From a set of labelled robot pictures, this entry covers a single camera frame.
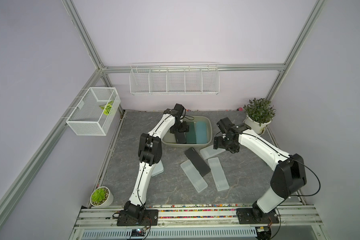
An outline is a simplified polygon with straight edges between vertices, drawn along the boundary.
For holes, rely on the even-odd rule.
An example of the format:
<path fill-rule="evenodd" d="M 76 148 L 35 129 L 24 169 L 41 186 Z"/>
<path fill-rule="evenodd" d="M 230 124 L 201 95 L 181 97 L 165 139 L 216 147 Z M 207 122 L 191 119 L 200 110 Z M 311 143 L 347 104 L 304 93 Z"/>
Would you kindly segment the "dark green pencil case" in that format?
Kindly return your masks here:
<path fill-rule="evenodd" d="M 186 132 L 187 144 L 196 144 L 197 137 L 196 137 L 195 123 L 187 122 L 187 126 L 189 127 L 189 131 Z"/>

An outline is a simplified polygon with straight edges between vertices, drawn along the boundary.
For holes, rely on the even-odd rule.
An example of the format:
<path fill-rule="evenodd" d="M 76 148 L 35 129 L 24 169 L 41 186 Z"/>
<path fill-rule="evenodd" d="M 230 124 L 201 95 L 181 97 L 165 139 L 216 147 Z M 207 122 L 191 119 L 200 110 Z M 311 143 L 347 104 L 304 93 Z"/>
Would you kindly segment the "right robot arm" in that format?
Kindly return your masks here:
<path fill-rule="evenodd" d="M 235 125 L 229 118 L 217 122 L 221 135 L 214 138 L 214 149 L 237 153 L 244 146 L 260 157 L 273 171 L 269 189 L 253 203 L 252 215 L 262 218 L 307 184 L 303 158 L 270 144 L 248 125 Z"/>

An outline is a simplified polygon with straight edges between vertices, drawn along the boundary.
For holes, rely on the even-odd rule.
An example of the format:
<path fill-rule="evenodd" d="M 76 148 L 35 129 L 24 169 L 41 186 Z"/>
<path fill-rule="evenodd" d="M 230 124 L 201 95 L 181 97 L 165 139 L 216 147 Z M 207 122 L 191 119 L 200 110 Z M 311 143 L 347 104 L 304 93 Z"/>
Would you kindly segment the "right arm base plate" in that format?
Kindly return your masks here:
<path fill-rule="evenodd" d="M 257 208 L 239 208 L 236 210 L 236 215 L 239 220 L 239 224 L 261 224 L 272 225 L 279 224 L 280 219 L 276 210 L 272 210 L 269 213 L 263 213 Z"/>

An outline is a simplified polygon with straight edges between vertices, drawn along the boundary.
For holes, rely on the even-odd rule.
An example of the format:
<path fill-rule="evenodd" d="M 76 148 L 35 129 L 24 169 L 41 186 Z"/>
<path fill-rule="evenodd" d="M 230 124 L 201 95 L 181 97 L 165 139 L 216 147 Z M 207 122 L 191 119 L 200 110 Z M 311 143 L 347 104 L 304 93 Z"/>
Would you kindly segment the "light blue pencil case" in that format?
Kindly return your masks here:
<path fill-rule="evenodd" d="M 202 121 L 195 123 L 196 143 L 198 145 L 208 142 L 207 124 Z"/>

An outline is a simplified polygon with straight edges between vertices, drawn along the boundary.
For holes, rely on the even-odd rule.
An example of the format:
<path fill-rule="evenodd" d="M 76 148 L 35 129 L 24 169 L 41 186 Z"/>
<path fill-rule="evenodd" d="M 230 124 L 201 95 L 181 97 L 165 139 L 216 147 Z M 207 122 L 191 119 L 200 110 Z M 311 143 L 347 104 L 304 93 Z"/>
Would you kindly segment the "black pencil case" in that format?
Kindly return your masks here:
<path fill-rule="evenodd" d="M 211 172 L 211 168 L 194 148 L 187 149 L 185 151 L 185 155 L 192 162 L 202 177 Z"/>
<path fill-rule="evenodd" d="M 184 132 L 175 133 L 175 139 L 176 139 L 177 144 L 186 144 L 187 143 L 186 133 L 184 133 Z"/>

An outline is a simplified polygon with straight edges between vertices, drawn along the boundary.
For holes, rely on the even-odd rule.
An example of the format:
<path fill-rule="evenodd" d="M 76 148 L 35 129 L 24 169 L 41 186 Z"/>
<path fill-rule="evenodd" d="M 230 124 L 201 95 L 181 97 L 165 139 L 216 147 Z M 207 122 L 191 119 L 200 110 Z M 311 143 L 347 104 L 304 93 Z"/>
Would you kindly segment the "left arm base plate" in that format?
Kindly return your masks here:
<path fill-rule="evenodd" d="M 144 210 L 142 209 L 137 214 L 128 213 L 125 210 L 119 212 L 117 217 L 117 226 L 132 227 L 132 226 L 156 226 L 159 220 L 158 210 Z"/>

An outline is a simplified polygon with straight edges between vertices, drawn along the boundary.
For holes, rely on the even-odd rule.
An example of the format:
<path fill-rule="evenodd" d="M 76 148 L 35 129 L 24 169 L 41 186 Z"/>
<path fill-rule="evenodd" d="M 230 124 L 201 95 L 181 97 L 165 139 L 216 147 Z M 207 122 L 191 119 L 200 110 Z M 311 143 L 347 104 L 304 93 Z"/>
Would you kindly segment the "frosted white pencil case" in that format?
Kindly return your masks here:
<path fill-rule="evenodd" d="M 228 190 L 230 188 L 229 183 L 226 179 L 224 170 L 220 163 L 219 158 L 208 159 L 208 164 L 211 169 L 211 173 L 218 192 Z"/>
<path fill-rule="evenodd" d="M 207 182 L 201 176 L 190 160 L 181 163 L 181 168 L 194 186 L 195 190 L 200 193 L 208 187 Z"/>
<path fill-rule="evenodd" d="M 226 150 L 225 149 L 214 149 L 213 145 L 210 145 L 208 147 L 205 147 L 203 149 L 200 150 L 200 155 L 204 160 L 208 160 L 210 158 L 214 158 L 217 155 L 224 153 Z"/>

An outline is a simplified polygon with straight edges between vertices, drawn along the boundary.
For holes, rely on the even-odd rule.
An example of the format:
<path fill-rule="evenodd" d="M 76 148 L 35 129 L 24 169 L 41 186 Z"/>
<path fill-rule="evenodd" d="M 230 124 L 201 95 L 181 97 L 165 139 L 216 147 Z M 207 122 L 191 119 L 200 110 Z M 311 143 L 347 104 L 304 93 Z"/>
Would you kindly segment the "pale white pencil case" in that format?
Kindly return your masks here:
<path fill-rule="evenodd" d="M 159 163 L 156 164 L 154 170 L 152 171 L 152 177 L 157 176 L 163 172 L 164 172 L 164 165 L 163 162 L 160 161 Z"/>

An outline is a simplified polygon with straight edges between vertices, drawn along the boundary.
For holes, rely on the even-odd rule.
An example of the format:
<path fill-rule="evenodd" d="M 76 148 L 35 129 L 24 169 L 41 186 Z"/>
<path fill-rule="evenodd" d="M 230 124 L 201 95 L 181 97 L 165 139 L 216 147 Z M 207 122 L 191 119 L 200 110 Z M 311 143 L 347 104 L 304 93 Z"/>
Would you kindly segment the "grey-green plastic storage box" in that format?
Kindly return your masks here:
<path fill-rule="evenodd" d="M 162 140 L 163 144 L 170 147 L 202 148 L 209 146 L 213 141 L 213 129 L 211 121 L 204 116 L 190 116 L 193 120 L 187 120 L 189 131 L 179 134 L 167 132 Z"/>

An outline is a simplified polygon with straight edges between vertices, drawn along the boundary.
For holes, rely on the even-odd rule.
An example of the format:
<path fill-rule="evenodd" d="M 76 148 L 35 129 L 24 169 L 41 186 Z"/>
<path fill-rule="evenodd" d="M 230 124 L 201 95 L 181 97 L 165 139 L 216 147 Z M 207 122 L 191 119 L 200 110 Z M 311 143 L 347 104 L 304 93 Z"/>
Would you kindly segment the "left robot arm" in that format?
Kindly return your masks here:
<path fill-rule="evenodd" d="M 157 165 L 162 165 L 162 138 L 167 132 L 174 134 L 189 131 L 189 127 L 183 122 L 185 112 L 183 105 L 175 104 L 173 109 L 164 111 L 162 118 L 151 131 L 140 136 L 139 172 L 134 190 L 124 206 L 124 213 L 138 222 L 144 218 L 147 190 L 152 173 Z"/>

